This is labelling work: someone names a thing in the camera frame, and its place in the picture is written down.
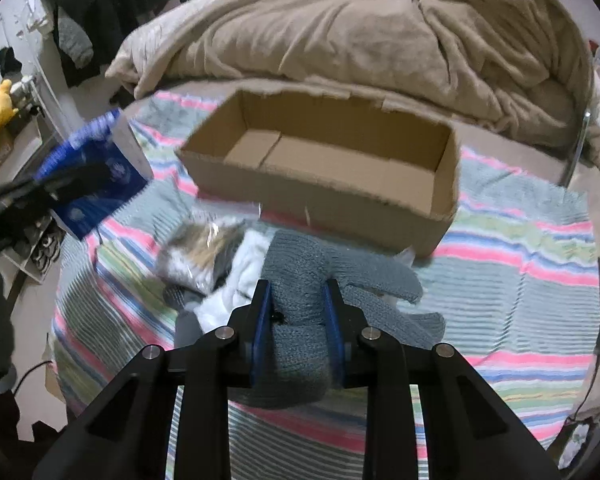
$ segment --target black cable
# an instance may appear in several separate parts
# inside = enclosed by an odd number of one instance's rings
[[[571,422],[577,422],[576,418],[578,416],[578,412],[584,406],[584,403],[587,402],[587,399],[589,398],[589,394],[591,393],[591,389],[593,388],[593,383],[596,380],[596,375],[598,374],[598,368],[599,367],[600,367],[600,354],[597,354],[596,355],[596,367],[593,368],[593,374],[591,376],[591,382],[589,383],[589,388],[587,389],[587,393],[585,394],[584,399],[582,399],[582,402],[578,406],[578,409],[575,411],[575,413],[573,413],[573,415],[570,415],[568,417],[568,419]]]
[[[34,370],[37,370],[37,369],[38,369],[38,368],[40,368],[41,366],[48,365],[48,364],[51,364],[51,363],[52,363],[52,361],[49,361],[49,360],[47,360],[47,361],[42,361],[41,363],[38,363],[37,365],[35,365],[35,366],[32,366],[31,368],[29,368],[29,370],[27,370],[27,371],[25,372],[25,374],[22,376],[22,378],[21,378],[21,379],[20,379],[20,381],[18,382],[18,385],[16,386],[16,389],[13,391],[13,396],[15,397],[15,396],[18,394],[18,390],[19,390],[19,389],[20,389],[20,387],[22,386],[22,383],[23,383],[24,379],[26,379],[26,378],[29,376],[29,374],[30,374],[31,372],[33,372]]]

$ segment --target striped blanket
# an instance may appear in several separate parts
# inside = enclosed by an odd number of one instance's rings
[[[170,349],[175,313],[152,270],[158,248],[196,202],[174,156],[215,102],[158,92],[130,122],[155,179],[83,242],[67,240],[52,348],[62,392],[79,413],[145,344]],[[596,248],[583,196],[462,150],[454,224],[409,312],[440,312],[452,343],[548,446],[592,361],[600,323]],[[421,478],[426,446],[413,389]],[[364,390],[266,411],[230,406],[234,478],[360,478]],[[174,410],[177,420],[178,406]],[[176,425],[172,431],[173,459]],[[173,463],[168,467],[171,475]]]

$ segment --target plastic bag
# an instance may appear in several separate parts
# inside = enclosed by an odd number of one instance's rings
[[[199,201],[160,250],[156,274],[167,282],[211,294],[230,270],[247,222],[259,217],[259,205]]]

